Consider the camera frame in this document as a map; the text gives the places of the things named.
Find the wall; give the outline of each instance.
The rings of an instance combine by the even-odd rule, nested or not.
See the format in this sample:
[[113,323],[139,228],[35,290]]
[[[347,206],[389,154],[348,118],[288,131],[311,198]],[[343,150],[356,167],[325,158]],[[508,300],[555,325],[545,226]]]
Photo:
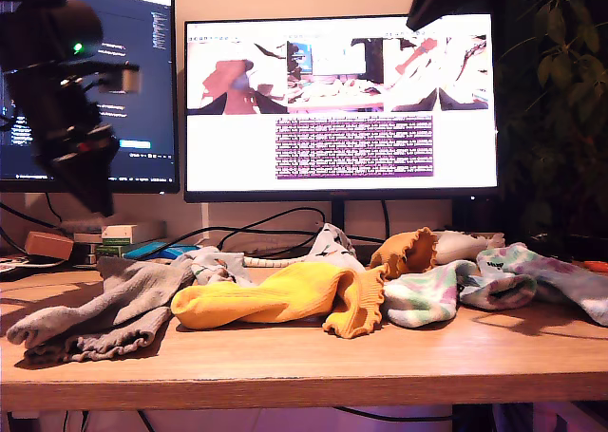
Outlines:
[[[180,113],[183,105],[183,22],[202,19],[276,18],[356,14],[406,13],[411,0],[177,0],[178,70]],[[183,117],[180,116],[180,150],[183,152]],[[87,211],[72,197],[52,194],[56,210],[69,218],[87,216]],[[44,195],[3,194],[3,202],[34,216],[54,221]],[[165,196],[116,196],[120,213],[140,218],[163,218],[168,221],[170,235],[181,235],[202,223],[201,206],[186,204],[182,194]],[[329,204],[318,206],[329,213]],[[243,226],[275,212],[294,207],[293,203],[210,204],[209,217],[213,225]],[[395,201],[389,204],[393,232],[410,231],[422,225],[441,227],[451,219],[449,201]],[[350,234],[384,236],[384,218],[378,202],[351,202],[347,206],[347,231]],[[23,243],[28,230],[17,218],[2,215],[2,225],[13,238]],[[274,228],[313,229],[316,216],[295,215],[282,218]],[[219,234],[212,235],[212,241]],[[269,243],[282,245],[278,238]]]

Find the gray sock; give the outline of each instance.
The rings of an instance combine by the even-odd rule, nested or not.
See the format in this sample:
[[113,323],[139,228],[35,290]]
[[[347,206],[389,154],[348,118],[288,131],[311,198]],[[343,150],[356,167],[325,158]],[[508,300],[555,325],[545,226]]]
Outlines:
[[24,357],[27,363],[35,365],[112,359],[148,347],[171,316],[168,307],[157,307],[108,332],[74,334],[67,338],[59,336],[27,350]]
[[253,287],[254,282],[245,268],[244,254],[220,252],[216,247],[203,247],[178,257],[172,265],[189,262],[189,269],[203,286],[216,282],[234,282],[241,287]]
[[7,337],[34,348],[75,325],[83,324],[79,330],[84,334],[116,327],[167,305],[180,288],[192,284],[194,275],[184,267],[102,257],[97,269],[104,279],[103,294],[78,308],[38,310],[13,325]]

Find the yellow sock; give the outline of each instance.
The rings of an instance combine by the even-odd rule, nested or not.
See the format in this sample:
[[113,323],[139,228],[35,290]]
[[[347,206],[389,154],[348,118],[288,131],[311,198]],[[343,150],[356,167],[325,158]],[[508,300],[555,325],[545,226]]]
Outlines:
[[387,264],[387,280],[435,267],[437,236],[429,228],[389,237],[371,256],[370,268]]
[[171,310],[190,329],[236,320],[281,323],[333,311],[323,329],[352,338],[372,332],[382,319],[385,272],[385,266],[355,272],[328,263],[296,263],[256,288],[229,282],[188,287],[175,295]]

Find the dark screen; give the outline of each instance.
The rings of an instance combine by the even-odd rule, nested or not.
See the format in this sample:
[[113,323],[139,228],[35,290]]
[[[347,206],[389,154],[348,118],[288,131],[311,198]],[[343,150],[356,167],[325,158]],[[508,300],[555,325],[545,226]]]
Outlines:
[[[87,92],[121,141],[111,166],[115,188],[125,192],[177,191],[174,0],[82,1],[95,9],[104,28],[104,42],[92,60],[128,61],[141,70],[140,93],[100,93],[95,87]],[[12,10],[14,5],[5,3],[2,8]],[[85,78],[84,85],[92,80]],[[3,82],[0,110],[9,116],[12,109]],[[9,190],[18,183],[21,191],[39,191],[54,182],[35,164],[33,149],[24,119],[0,134],[0,189]]]

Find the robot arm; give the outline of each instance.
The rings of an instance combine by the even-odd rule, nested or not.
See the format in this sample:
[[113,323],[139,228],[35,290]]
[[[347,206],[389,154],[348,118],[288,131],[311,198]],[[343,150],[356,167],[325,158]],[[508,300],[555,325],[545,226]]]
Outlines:
[[[0,68],[15,108],[28,120],[38,164],[91,212],[113,214],[109,165],[119,148],[111,125],[86,97],[82,78],[97,74],[107,90],[121,90],[130,64],[86,59],[103,30],[95,11],[76,0],[19,2],[0,14]],[[3,128],[10,129],[14,119]]]

